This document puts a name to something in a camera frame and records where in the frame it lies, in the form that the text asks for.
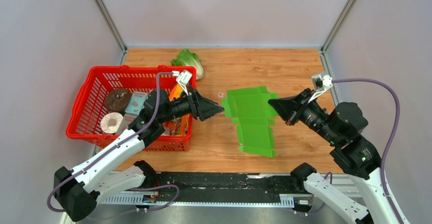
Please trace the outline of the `green paper box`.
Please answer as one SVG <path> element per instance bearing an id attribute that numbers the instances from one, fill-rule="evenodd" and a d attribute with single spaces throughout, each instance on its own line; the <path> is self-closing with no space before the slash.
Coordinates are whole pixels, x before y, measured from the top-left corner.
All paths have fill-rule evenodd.
<path id="1" fill-rule="evenodd" d="M 241 152 L 275 157 L 275 141 L 272 125 L 278 116 L 268 104 L 278 94 L 268 91 L 266 86 L 228 90 L 222 99 L 225 117 L 236 126 Z"/>

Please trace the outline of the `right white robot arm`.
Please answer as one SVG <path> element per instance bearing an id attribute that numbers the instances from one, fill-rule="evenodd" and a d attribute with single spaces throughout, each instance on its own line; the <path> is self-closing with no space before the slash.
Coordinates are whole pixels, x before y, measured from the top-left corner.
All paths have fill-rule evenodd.
<path id="1" fill-rule="evenodd" d="M 305 89 L 296 96 L 270 99 L 268 103 L 287 125 L 302 122 L 330 143 L 334 148 L 330 155 L 355 184 L 365 204 L 347 197 L 306 162 L 291 171 L 291 188 L 318 197 L 347 223 L 409 223 L 391 193 L 385 193 L 390 188 L 381 180 L 384 161 L 361 134 L 368 121 L 358 105 L 342 102 L 328 114 L 312 98 L 315 94 Z"/>

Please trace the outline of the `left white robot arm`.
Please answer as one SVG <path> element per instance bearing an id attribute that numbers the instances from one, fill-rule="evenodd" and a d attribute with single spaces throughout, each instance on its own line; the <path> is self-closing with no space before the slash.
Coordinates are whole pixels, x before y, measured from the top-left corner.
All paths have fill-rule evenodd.
<path id="1" fill-rule="evenodd" d="M 138 173 L 138 165 L 114 175 L 110 172 L 158 140 L 165 131 L 165 122 L 186 115 L 205 121 L 223 111 L 221 105 L 203 97 L 191 86 L 174 100 L 169 99 L 166 91 L 154 89 L 139 115 L 113 142 L 72 169 L 63 166 L 55 172 L 53 190 L 46 201 L 48 208 L 80 221 L 105 198 L 130 188 L 151 190 L 156 183 L 155 176 L 147 171 Z"/>

